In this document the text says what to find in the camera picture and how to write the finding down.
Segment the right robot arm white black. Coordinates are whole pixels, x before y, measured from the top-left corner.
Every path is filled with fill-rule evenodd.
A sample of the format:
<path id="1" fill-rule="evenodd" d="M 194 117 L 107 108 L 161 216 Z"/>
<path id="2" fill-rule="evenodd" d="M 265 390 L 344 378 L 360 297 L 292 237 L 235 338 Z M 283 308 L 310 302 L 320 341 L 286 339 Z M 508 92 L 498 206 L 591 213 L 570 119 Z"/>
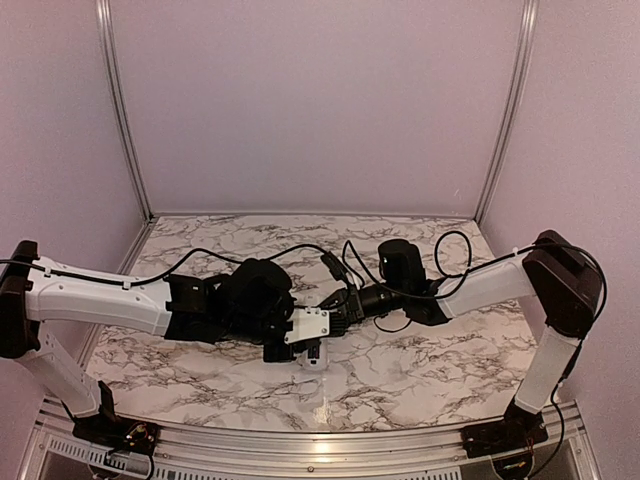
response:
<path id="1" fill-rule="evenodd" d="M 529 246 L 434 280 L 426 276 L 419 248 L 407 240 L 381 243 L 378 256 L 380 275 L 371 285 L 349 283 L 321 302 L 330 313 L 330 335 L 339 337 L 354 324 L 395 310 L 412 323 L 438 326 L 494 304 L 538 300 L 545 329 L 507 417 L 495 428 L 502 446 L 519 446 L 534 431 L 533 416 L 570 374 L 604 310 L 608 285 L 597 260 L 554 230 L 542 232 Z"/>

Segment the white remote control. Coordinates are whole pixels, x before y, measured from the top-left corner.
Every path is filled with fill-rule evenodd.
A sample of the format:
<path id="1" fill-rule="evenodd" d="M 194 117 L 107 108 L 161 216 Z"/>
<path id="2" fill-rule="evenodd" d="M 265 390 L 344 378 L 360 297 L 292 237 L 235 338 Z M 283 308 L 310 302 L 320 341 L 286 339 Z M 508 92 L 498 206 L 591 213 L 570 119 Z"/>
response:
<path id="1" fill-rule="evenodd" d="M 327 346 L 321 340 L 312 342 L 308 348 L 297 357 L 297 363 L 305 371 L 321 372 L 328 367 Z"/>

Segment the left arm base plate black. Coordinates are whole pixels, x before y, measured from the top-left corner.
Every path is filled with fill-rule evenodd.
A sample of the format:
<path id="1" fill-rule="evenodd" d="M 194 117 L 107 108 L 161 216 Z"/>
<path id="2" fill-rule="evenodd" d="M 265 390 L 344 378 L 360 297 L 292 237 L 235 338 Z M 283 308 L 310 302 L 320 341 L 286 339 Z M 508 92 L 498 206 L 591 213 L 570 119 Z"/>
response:
<path id="1" fill-rule="evenodd" d="M 73 435 L 109 447 L 113 452 L 152 456 L 158 441 L 159 425 L 118 415 L 110 388 L 102 381 L 98 381 L 97 386 L 100 393 L 98 411 L 88 417 L 71 415 Z"/>

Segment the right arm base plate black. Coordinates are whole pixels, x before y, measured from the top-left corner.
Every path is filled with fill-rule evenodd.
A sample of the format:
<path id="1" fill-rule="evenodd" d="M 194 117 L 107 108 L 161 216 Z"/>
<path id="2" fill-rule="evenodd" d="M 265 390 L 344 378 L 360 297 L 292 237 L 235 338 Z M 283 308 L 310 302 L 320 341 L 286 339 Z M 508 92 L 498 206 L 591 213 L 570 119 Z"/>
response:
<path id="1" fill-rule="evenodd" d="M 538 421 L 526 425 L 521 420 L 502 419 L 463 427 L 461 437 L 467 457 L 479 458 L 530 448 L 547 441 L 549 435 Z"/>

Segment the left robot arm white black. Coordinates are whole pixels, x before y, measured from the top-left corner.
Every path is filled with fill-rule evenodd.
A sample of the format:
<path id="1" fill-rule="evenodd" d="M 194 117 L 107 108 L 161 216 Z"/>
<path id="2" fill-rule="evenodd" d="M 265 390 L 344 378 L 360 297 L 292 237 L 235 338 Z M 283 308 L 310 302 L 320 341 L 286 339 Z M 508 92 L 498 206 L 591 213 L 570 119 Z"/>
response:
<path id="1" fill-rule="evenodd" d="M 25 366 L 106 445 L 125 438 L 108 387 L 86 374 L 55 339 L 52 321 L 120 326 L 165 340 L 257 344 L 269 363 L 289 362 L 294 299 L 289 275 L 248 259 L 208 278 L 176 271 L 138 279 L 76 270 L 18 244 L 1 273 L 1 356 Z"/>

